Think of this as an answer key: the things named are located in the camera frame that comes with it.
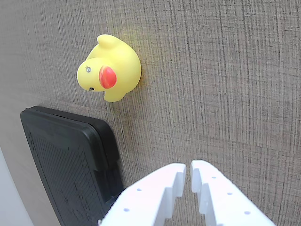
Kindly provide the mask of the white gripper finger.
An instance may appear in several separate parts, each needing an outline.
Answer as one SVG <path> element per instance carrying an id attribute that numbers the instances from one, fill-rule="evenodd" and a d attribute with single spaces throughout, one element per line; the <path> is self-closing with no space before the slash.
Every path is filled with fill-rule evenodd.
<path id="1" fill-rule="evenodd" d="M 191 190 L 207 226 L 273 226 L 272 222 L 215 166 L 204 160 L 190 165 Z"/>
<path id="2" fill-rule="evenodd" d="M 176 198 L 182 197 L 186 165 L 171 163 L 126 188 L 100 226 L 162 226 L 172 218 Z"/>

